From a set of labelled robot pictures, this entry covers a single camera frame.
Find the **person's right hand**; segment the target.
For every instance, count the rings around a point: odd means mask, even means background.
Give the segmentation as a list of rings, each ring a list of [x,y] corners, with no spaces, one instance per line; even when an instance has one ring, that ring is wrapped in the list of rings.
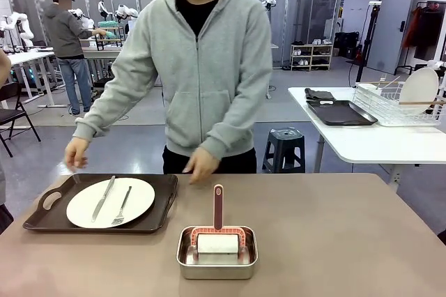
[[[78,137],[73,137],[65,149],[64,162],[66,167],[75,172],[78,169],[83,169],[87,165],[88,158],[86,157],[86,150],[89,147],[89,141]]]

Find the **person's left hand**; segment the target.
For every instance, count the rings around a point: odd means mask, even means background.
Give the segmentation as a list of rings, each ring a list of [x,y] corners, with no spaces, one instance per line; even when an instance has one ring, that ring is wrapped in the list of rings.
[[[220,160],[204,148],[197,148],[190,156],[183,173],[190,174],[190,184],[196,184],[208,178],[219,167]]]

